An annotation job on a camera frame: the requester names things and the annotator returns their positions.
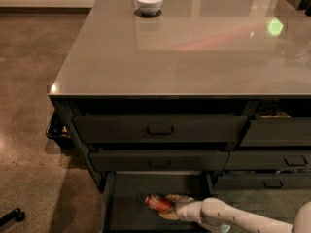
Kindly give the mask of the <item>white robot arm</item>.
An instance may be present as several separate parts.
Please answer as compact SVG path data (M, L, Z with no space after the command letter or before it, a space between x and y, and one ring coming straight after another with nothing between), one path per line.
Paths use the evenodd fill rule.
M197 201L188 196L168 195L167 199L173 205L159 213L162 218L195 222L212 233L228 233L231 227L246 233L311 233L311 202L303 205L294 223L289 224L236 209L213 197Z

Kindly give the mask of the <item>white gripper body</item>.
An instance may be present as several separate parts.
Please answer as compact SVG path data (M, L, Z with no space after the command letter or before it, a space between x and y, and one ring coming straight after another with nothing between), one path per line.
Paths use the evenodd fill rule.
M188 196L182 196L175 205L176 214L181 221L201 221L201 201L194 200Z

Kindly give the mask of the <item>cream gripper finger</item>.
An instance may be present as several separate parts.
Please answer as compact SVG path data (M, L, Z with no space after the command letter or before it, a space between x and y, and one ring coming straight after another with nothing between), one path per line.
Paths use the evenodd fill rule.
M158 215L161 218L166 219L166 220L178 220L179 219L179 217L177 216L174 210L161 212Z
M169 194L166 195L165 198L173 203L177 203L182 198L182 196L178 194Z

